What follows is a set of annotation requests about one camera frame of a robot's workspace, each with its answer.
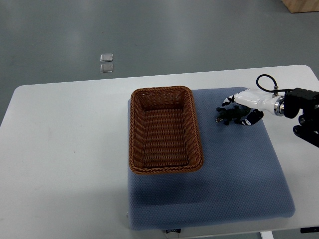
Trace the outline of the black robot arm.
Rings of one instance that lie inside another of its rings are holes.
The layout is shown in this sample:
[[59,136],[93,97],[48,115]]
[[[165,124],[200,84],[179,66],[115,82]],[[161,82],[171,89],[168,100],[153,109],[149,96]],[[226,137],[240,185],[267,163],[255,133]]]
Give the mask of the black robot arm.
[[[262,77],[273,81],[273,90],[267,90],[260,86],[259,80]],[[294,134],[316,147],[319,146],[318,92],[301,88],[279,89],[276,80],[268,74],[258,76],[256,85],[262,91],[271,93],[273,98],[278,97],[270,106],[272,113],[289,119],[298,117],[299,124],[293,127]]]

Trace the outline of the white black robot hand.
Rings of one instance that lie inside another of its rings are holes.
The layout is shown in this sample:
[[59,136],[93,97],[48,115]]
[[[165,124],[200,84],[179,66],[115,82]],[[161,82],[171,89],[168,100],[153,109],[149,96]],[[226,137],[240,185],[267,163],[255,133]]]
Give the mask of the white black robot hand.
[[223,101],[222,106],[227,106],[231,103],[237,103],[253,109],[245,119],[239,120],[239,124],[242,125],[254,125],[264,116],[264,111],[279,117],[284,115],[284,96],[278,93],[269,93],[259,89],[246,89],[228,96]]

